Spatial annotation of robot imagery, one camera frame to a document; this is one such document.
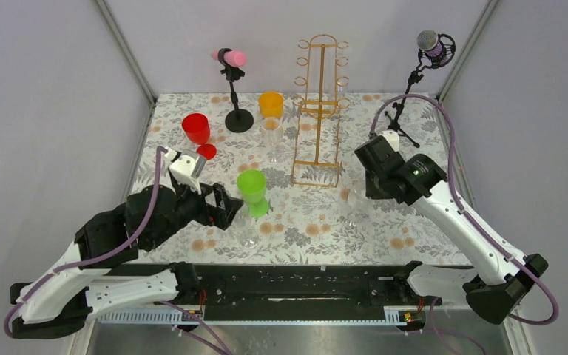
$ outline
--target gold cup rack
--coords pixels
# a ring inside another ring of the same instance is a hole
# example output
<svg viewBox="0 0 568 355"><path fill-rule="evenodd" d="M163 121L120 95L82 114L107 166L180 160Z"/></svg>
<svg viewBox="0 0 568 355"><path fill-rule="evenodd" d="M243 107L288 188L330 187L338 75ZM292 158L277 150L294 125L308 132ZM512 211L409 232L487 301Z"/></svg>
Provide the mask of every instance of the gold cup rack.
<svg viewBox="0 0 568 355"><path fill-rule="evenodd" d="M304 87L305 92L303 96L295 95L293 97L293 105L297 107L297 136L295 138L295 155L293 158L293 172L291 174L291 180L293 184L297 185L309 185L309 186L323 186L323 187L337 187L339 183L340 175L340 164L339 164L339 130L340 130L340 118L341 109L346 109L349 107L349 99L342 96L343 89L349 84L349 78L347 76L339 76L339 68L345 67L348 64L348 59L342 55L339 55L339 50L344 50L349 47L349 43L346 41L338 42L336 38L332 35L316 35L310 41L302 39L299 41L298 47L302 50L308 50L308 55L306 57L299 57L297 59L297 65L301 67L306 67L306 76L297 76L294 79L294 83L299 87ZM318 98L313 96L312 92L309 92L309 87L311 82L309 78L311 77L311 63L313 50L320 51L319 59L319 93ZM327 59L328 51L334 51L334 63L332 64L329 59ZM330 81L325 83L326 70L331 70L334 66L334 82ZM329 88L331 95L325 97L323 92L325 88ZM300 149L300 132L302 131L302 115L308 116L311 119L316 120L317 125L317 138L316 146L314 152L313 160L297 160L298 152ZM336 119L336 151L334 154L333 163L324 163L320 161L320 145L321 145L321 123L323 120ZM308 182L308 180L298 180L296 179L296 168L297 166L308 167L315 170L316 173L324 176L329 176L323 178L323 183L321 183L321 178L319 177L319 183Z"/></svg>

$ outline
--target tripod stand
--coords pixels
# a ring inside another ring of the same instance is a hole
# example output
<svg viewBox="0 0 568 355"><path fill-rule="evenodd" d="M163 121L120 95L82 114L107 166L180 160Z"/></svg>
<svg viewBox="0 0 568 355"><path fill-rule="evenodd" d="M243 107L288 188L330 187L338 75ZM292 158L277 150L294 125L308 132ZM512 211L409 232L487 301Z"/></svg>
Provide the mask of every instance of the tripod stand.
<svg viewBox="0 0 568 355"><path fill-rule="evenodd" d="M414 84L419 83L419 81L423 78L421 71L423 71L423 69L421 68L421 65L419 65L410 73L410 76L408 77L408 87L406 88L405 94L408 94L410 92L410 88ZM397 132L397 135L399 135L400 137L405 137L409 141L411 141L415 148L419 148L419 143L415 142L415 140L412 139L412 137L409 136L408 133L404 132L402 126L399 124L399 116L401 116L402 111L404 111L404 102L406 102L406 98L403 98L402 102L396 102L393 104L393 108L395 109L395 118L391 118L391 115L388 114L388 111L384 111L384 116L386 116L390 122L387 129L392 129L393 131Z"/></svg>

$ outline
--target black round base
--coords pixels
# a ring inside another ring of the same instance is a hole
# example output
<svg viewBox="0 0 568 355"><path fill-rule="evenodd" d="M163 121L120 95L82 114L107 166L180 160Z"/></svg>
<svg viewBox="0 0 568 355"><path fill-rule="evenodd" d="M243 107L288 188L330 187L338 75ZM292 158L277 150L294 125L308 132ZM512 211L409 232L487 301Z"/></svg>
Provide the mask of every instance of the black round base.
<svg viewBox="0 0 568 355"><path fill-rule="evenodd" d="M226 116L226 128L229 129L230 132L247 132L253 125L254 116L246 109L239 109L238 117L236 116L236 111L231 111Z"/></svg>

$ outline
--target floral tablecloth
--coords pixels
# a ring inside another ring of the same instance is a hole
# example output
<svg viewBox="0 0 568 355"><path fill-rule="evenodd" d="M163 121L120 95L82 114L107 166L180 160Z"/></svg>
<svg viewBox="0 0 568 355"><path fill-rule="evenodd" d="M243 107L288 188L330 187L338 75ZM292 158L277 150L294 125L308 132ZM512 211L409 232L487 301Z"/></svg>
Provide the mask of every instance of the floral tablecloth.
<svg viewBox="0 0 568 355"><path fill-rule="evenodd" d="M236 178L246 169L259 169L268 179L267 199L271 210L257 218L254 226L261 241L252 249L243 248L229 231L190 223L174 237L151 252L141 251L139 263L251 263L251 264L354 264L398 265L411 260L429 264L467 265L467 258L426 217L406 205L388 200L370 200L369 218L356 229L347 226L350 211L346 200L350 188L364 179L364 169L354 150L366 142L375 111L396 94L348 94L351 105L342 112L339 146L341 172L336 188L291 184L291 170L297 134L297 116L292 95L285 96L284 141L277 147L281 159L269 163L262 145L260 125L245 133L232 133L224 120L232 109L228 94L162 94L146 138L132 192L153 183L155 147L196 150L182 128L182 119L191 112L207 115L210 143L217 156L208 161L200 181L222 183L231 196L239 197ZM260 121L259 94L239 94L240 107ZM386 127L382 116L378 127ZM407 101L400 119L402 128L420 142L416 149L406 140L400 151L409 158L420 152L447 168L444 149L432 106L422 100ZM317 129L302 124L304 132ZM161 179L171 186L164 169Z"/></svg>

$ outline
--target red plastic cup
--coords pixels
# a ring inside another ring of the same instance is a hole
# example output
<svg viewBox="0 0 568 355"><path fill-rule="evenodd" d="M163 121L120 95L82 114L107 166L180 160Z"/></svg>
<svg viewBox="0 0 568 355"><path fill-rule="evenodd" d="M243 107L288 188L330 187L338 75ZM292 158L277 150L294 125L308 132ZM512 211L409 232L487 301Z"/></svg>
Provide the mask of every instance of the red plastic cup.
<svg viewBox="0 0 568 355"><path fill-rule="evenodd" d="M211 160L217 154L217 147L211 144L204 144L197 148L197 153L203 155L207 160Z"/></svg>
<svg viewBox="0 0 568 355"><path fill-rule="evenodd" d="M201 113L187 115L182 121L182 128L192 143L201 145L210 139L208 118Z"/></svg>

